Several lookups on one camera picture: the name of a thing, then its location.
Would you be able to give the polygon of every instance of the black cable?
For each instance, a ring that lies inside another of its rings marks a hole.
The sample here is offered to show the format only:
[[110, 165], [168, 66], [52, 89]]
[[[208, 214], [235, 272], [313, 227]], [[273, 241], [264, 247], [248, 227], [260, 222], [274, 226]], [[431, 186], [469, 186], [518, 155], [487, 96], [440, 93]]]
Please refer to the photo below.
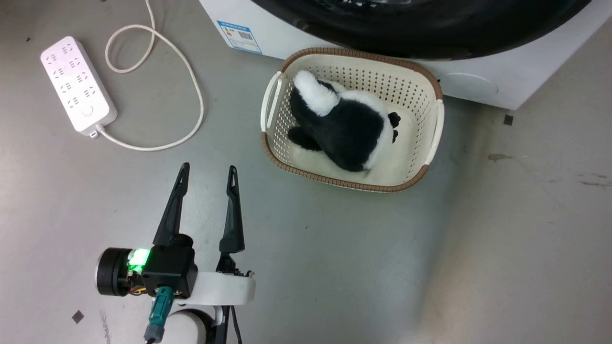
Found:
[[236, 309], [234, 306], [230, 306], [231, 310], [231, 319], [234, 322], [234, 330], [236, 330], [236, 338], [238, 339], [238, 344], [242, 344], [242, 336], [240, 335], [240, 328], [238, 327], [238, 320], [236, 319]]

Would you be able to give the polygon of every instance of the plush toy foot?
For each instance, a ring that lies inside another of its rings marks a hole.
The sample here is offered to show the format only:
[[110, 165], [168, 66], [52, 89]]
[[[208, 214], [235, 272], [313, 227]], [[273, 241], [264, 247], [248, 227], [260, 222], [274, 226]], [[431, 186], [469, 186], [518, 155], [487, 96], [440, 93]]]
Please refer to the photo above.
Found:
[[289, 129], [287, 137], [291, 142], [304, 149], [308, 149], [309, 151], [318, 152], [321, 150], [321, 147], [315, 141], [315, 139], [310, 137], [310, 135], [308, 135], [301, 127], [293, 127]]
[[389, 120], [391, 121], [391, 126], [397, 128], [397, 126], [400, 125], [401, 117], [397, 112], [391, 112], [389, 114]]

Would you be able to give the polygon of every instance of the washing machine door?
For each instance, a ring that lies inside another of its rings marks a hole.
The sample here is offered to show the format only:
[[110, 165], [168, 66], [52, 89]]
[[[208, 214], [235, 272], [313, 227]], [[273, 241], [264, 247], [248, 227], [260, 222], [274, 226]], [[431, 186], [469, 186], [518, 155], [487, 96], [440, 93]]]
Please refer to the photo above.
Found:
[[344, 47], [416, 59], [466, 59], [519, 47], [590, 0], [252, 0]]

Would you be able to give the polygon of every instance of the teal connector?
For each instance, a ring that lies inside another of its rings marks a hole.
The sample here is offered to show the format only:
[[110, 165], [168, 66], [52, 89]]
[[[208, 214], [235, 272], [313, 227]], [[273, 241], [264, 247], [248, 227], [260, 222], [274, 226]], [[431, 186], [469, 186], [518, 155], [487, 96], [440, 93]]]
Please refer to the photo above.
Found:
[[149, 325], [144, 332], [144, 340], [148, 343], [159, 343], [163, 338], [163, 326], [166, 324], [170, 308], [174, 302], [174, 291], [168, 286], [161, 286], [157, 290], [151, 314], [149, 314]]

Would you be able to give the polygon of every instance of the qr code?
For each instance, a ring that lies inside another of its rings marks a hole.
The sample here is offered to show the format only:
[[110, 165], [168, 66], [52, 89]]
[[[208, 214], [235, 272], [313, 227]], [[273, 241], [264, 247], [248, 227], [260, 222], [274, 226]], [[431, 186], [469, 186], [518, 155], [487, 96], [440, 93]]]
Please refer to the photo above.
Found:
[[253, 36], [251, 36], [251, 34], [247, 33], [247, 32], [241, 32], [238, 31], [238, 34], [240, 35], [240, 38], [242, 39], [250, 39], [253, 40]]

